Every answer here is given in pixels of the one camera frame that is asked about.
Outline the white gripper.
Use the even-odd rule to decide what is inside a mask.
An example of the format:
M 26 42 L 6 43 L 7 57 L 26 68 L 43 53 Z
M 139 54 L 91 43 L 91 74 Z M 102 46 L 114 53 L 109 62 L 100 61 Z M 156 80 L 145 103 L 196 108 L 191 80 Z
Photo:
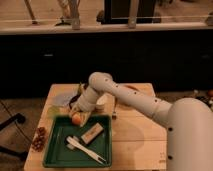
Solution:
M 81 122 L 86 122 L 88 120 L 91 112 L 88 109 L 83 108 L 77 102 L 75 102 L 74 105 L 72 106 L 70 112 L 69 112 L 69 116 L 71 117 L 71 120 L 72 120 L 72 116 L 74 114 L 79 114 L 81 116 L 81 119 L 82 119 Z

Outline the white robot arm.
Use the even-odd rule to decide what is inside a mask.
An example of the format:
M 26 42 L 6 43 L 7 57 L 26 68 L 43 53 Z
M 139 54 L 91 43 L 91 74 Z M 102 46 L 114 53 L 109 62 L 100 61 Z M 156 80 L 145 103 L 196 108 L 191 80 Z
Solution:
M 69 116 L 90 113 L 104 93 L 167 130 L 167 171 L 213 171 L 213 112 L 205 103 L 195 98 L 169 103 L 116 83 L 108 73 L 93 72 Z

